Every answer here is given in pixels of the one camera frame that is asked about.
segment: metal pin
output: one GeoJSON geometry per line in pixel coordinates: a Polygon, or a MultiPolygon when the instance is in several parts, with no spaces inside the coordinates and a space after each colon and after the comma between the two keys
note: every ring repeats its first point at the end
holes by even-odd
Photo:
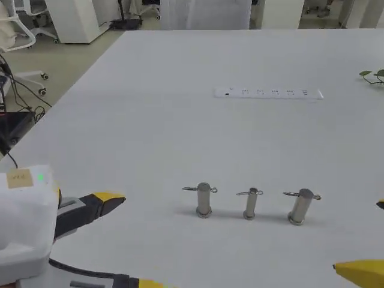
{"type": "MultiPolygon", "coordinates": [[[[284,192],[283,194],[287,195],[287,196],[296,196],[296,197],[299,197],[299,195],[300,195],[299,193],[294,193],[294,192],[284,192]]],[[[322,197],[320,195],[314,195],[313,199],[314,200],[321,200],[322,197]]]]}
{"type": "Polygon", "coordinates": [[[184,191],[197,191],[197,208],[196,214],[200,218],[208,218],[212,209],[209,205],[209,198],[212,193],[217,193],[217,189],[215,187],[211,188],[208,183],[200,183],[197,187],[184,187],[184,191]]]}
{"type": "Polygon", "coordinates": [[[288,196],[298,197],[292,211],[288,213],[288,220],[296,226],[304,223],[305,215],[310,207],[312,199],[321,200],[320,195],[314,195],[309,189],[300,189],[299,193],[284,192],[288,196]]]}
{"type": "Polygon", "coordinates": [[[243,213],[244,219],[252,220],[255,216],[254,209],[256,207],[257,195],[264,194],[263,191],[257,190],[256,188],[250,188],[249,192],[240,192],[236,195],[248,195],[247,207],[243,213]]]}

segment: power strip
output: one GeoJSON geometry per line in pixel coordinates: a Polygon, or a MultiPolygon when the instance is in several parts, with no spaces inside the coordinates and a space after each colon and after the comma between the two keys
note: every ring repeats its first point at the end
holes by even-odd
{"type": "Polygon", "coordinates": [[[217,98],[255,98],[255,99],[297,99],[322,100],[320,90],[310,89],[256,89],[244,88],[215,88],[214,97],[217,98]]]}

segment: green leaf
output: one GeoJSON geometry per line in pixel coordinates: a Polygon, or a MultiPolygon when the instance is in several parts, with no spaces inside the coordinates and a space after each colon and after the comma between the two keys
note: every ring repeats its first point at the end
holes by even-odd
{"type": "Polygon", "coordinates": [[[384,70],[381,69],[381,70],[379,70],[376,74],[377,74],[377,76],[379,76],[379,77],[384,77],[384,70]]]}
{"type": "Polygon", "coordinates": [[[370,71],[370,70],[365,70],[365,71],[361,71],[361,72],[359,73],[359,75],[360,75],[360,76],[366,76],[366,75],[371,74],[371,73],[372,73],[372,71],[370,71]]]}

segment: white curtain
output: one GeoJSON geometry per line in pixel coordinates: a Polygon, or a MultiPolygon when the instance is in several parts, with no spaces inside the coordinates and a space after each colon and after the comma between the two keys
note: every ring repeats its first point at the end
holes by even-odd
{"type": "Polygon", "coordinates": [[[252,0],[161,0],[161,28],[248,29],[252,0]]]}

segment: label sticker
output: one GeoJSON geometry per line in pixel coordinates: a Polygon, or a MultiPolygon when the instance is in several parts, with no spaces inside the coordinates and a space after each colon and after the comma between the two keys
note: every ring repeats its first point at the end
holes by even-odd
{"type": "Polygon", "coordinates": [[[29,169],[16,169],[8,172],[7,182],[9,189],[34,185],[29,169]]]}

